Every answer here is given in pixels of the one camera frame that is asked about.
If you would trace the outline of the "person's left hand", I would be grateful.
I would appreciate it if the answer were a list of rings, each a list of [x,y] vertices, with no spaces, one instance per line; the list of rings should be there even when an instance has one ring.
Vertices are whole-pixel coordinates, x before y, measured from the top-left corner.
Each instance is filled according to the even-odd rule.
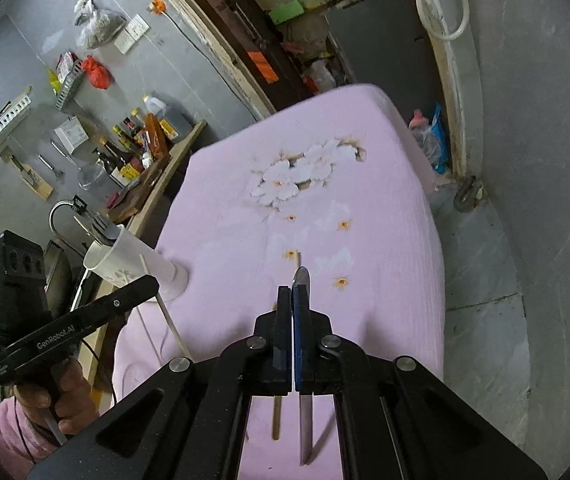
[[[46,381],[39,379],[35,385],[15,386],[14,396],[35,425],[46,428],[43,414],[48,412],[54,416],[63,434],[76,436],[99,418],[99,410],[91,398],[90,384],[76,359],[56,365],[53,376],[58,378],[56,388],[43,388]]]

